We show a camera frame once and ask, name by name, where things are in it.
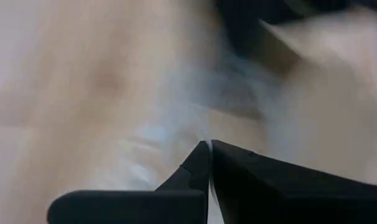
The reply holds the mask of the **clear zip bag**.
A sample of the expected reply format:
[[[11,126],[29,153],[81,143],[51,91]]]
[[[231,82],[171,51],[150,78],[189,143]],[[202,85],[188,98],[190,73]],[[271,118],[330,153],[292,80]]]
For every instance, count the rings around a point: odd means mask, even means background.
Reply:
[[[200,141],[219,139],[268,150],[266,120],[272,96],[297,61],[285,43],[264,41],[240,56],[223,44],[180,51],[152,83],[154,101],[132,115],[126,137],[130,189],[161,184]]]

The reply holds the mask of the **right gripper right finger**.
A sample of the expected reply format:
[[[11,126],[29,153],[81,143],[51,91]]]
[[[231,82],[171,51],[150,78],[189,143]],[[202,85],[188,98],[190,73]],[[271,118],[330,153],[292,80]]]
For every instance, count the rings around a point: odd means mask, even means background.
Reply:
[[[213,183],[225,224],[377,224],[377,185],[214,140]]]

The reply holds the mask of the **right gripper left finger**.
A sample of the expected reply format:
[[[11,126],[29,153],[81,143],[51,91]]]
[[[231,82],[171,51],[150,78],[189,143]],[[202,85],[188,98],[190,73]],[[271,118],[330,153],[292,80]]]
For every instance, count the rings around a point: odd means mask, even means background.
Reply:
[[[212,152],[201,141],[150,191],[76,190],[55,199],[48,224],[207,224]]]

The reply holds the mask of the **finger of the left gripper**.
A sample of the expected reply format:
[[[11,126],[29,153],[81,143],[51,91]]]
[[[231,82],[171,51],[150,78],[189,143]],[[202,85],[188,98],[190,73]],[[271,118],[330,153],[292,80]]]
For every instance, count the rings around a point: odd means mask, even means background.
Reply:
[[[286,24],[343,11],[353,4],[377,11],[377,0],[216,0],[228,42],[239,56],[254,54],[261,22]]]

